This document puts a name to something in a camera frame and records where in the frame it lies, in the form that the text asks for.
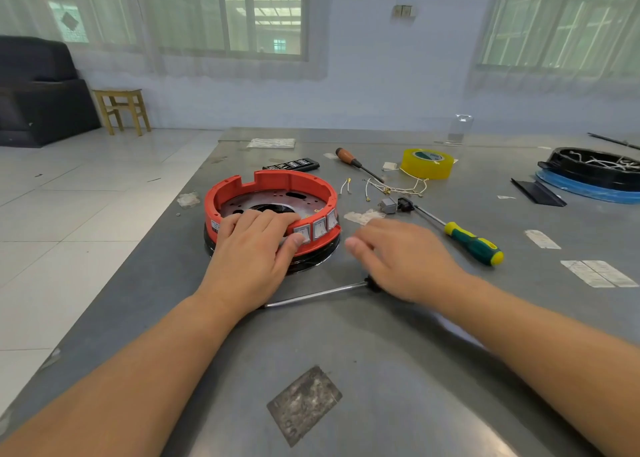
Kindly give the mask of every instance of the orange screwdriver handle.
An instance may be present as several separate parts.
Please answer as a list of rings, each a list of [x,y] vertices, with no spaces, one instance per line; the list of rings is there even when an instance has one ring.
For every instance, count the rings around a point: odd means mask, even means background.
[[[357,167],[358,169],[360,169],[362,167],[362,164],[358,161],[357,158],[355,158],[353,156],[353,154],[340,147],[338,149],[336,149],[335,154],[338,156],[338,158],[343,161],[344,163],[346,163],[347,165],[353,165],[354,167]]]

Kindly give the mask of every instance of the brown handled screwdriver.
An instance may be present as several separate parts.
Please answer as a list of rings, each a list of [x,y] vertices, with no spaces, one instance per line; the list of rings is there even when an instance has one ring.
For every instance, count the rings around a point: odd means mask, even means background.
[[[362,169],[365,172],[369,173],[373,178],[376,178],[381,183],[385,183],[385,181],[383,181],[380,177],[378,177],[373,172],[371,172],[371,170],[368,170],[368,169],[365,169],[364,167],[362,167],[362,164],[360,163],[360,161],[357,158],[355,158],[350,151],[345,150],[342,147],[339,147],[339,148],[336,149],[335,154],[338,156],[338,158],[341,161],[343,161],[347,165],[353,165],[353,167],[357,167],[358,169]]]

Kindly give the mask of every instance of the dark worn sticker patch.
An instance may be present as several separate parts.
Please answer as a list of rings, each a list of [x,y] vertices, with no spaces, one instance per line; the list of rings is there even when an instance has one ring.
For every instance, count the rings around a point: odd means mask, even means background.
[[[313,366],[276,398],[267,409],[293,447],[342,398],[319,366]]]

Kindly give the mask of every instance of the metal tabletop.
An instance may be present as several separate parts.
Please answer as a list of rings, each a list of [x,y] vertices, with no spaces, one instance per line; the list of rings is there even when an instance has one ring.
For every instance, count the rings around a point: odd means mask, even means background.
[[[247,140],[254,137],[297,142],[294,149],[248,149]],[[505,253],[504,263],[492,269],[445,240],[465,270],[537,305],[640,342],[640,289],[592,288],[560,263],[604,260],[640,280],[640,208],[566,192],[561,193],[566,207],[541,206],[510,183],[511,177],[531,178],[536,162],[550,154],[541,146],[591,147],[631,157],[636,152],[586,135],[468,135],[463,147],[434,143],[443,140],[446,135],[412,132],[233,129],[182,192],[195,190],[204,197],[212,185],[234,174],[249,181],[263,165],[310,157],[321,164],[314,173],[338,190],[347,177],[353,179],[353,194],[340,196],[340,214],[362,213],[375,208],[382,195],[370,189],[371,202],[366,202],[364,173],[325,153],[342,146],[380,171],[384,161],[399,163],[406,148],[433,147],[459,161],[449,179],[430,181],[425,197],[416,202],[490,239]],[[385,175],[390,185],[413,185],[397,171]],[[394,216],[442,235],[440,226],[418,213]],[[202,204],[182,210],[172,202],[61,341],[60,359],[39,370],[11,405],[4,437],[196,289],[209,261],[203,222]],[[359,227],[343,217],[340,224],[342,240]],[[562,250],[542,250],[524,230],[541,230]],[[341,244],[321,265],[288,276],[273,300],[364,276]],[[290,448],[266,405],[314,365],[343,398]],[[600,454],[459,328],[428,310],[360,289],[246,317],[205,372],[164,455]]]

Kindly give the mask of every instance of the black leather sofa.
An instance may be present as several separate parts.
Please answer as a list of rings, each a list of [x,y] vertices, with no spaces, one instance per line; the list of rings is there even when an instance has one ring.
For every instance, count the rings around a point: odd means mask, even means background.
[[[100,128],[64,42],[0,35],[0,145],[43,145]]]

